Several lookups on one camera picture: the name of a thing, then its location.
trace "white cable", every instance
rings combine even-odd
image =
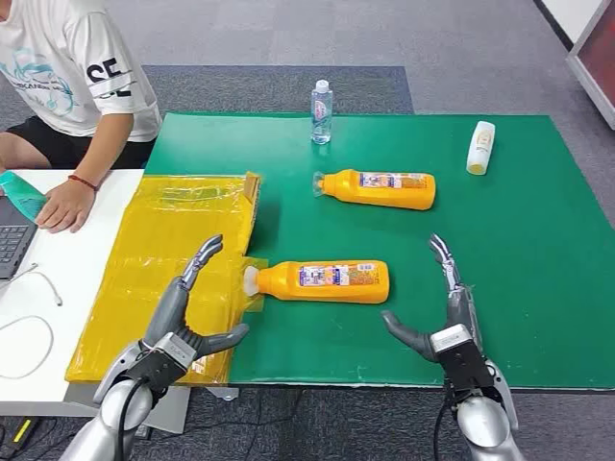
[[[8,327],[11,327],[12,325],[15,325],[15,324],[17,324],[19,322],[22,322],[22,321],[27,320],[27,319],[40,320],[41,322],[43,322],[43,324],[45,324],[45,327],[47,327],[47,329],[49,331],[49,338],[50,338],[49,339],[49,347],[47,348],[47,352],[45,352],[45,355],[42,359],[41,359],[41,361],[39,362],[36,367],[34,367],[33,369],[26,373],[25,375],[21,375],[21,376],[0,375],[0,378],[3,378],[3,379],[22,379],[22,378],[24,378],[24,377],[30,376],[32,373],[36,372],[36,370],[39,370],[39,368],[41,368],[41,366],[43,365],[43,363],[45,363],[45,360],[47,360],[48,357],[49,357],[49,354],[51,352],[51,348],[54,347],[54,330],[51,329],[51,325],[50,325],[47,320],[45,320],[45,319],[44,319],[42,317],[39,317],[38,315],[26,315],[25,317],[20,317],[19,319],[14,320],[12,322],[9,322],[9,323],[8,323],[6,325],[2,325],[2,327],[0,327],[0,331],[2,331],[5,328],[8,328]]]
[[[43,279],[45,279],[49,285],[49,287],[51,289],[51,291],[54,292],[54,301],[57,305],[62,305],[63,301],[62,301],[62,298],[60,296],[60,293],[58,293],[58,291],[56,289],[55,285],[54,285],[54,283],[49,277],[43,274],[42,272],[39,272],[39,271],[33,272],[34,269],[36,269],[37,267],[39,267],[38,263],[32,262],[32,265],[28,267],[27,269],[25,269],[25,270],[23,270],[22,272],[20,272],[20,273],[17,273],[17,274],[13,276],[12,279],[5,282],[3,285],[0,285],[0,290],[2,290],[3,288],[6,288],[6,287],[11,285],[11,283],[17,280],[20,277],[23,277],[23,276],[25,276],[26,274],[36,274],[36,275],[42,277]]]

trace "white bottle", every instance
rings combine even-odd
[[[472,175],[484,175],[496,139],[496,125],[480,121],[472,134],[465,169]]]
[[[331,140],[333,119],[333,92],[326,80],[319,80],[312,90],[312,140],[326,144]]]

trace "person's hand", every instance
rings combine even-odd
[[[34,221],[51,233],[70,228],[76,232],[83,226],[92,205],[94,191],[79,181],[68,180],[47,192],[47,203]]]

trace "laptop keyboard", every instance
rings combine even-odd
[[[27,226],[0,227],[0,262],[11,262],[27,231]]]

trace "red bracelet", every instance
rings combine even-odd
[[[94,185],[94,184],[92,184],[92,183],[91,183],[91,182],[88,182],[88,181],[86,181],[86,180],[84,180],[84,179],[79,178],[79,176],[76,176],[76,175],[69,175],[69,176],[68,176],[68,178],[69,178],[70,180],[73,180],[73,181],[79,181],[79,182],[81,182],[81,183],[82,183],[82,184],[85,184],[85,185],[87,185],[88,187],[89,187],[89,188],[91,188],[91,189],[94,190],[94,192],[98,192],[98,188],[97,188],[97,187],[96,187],[95,185]]]

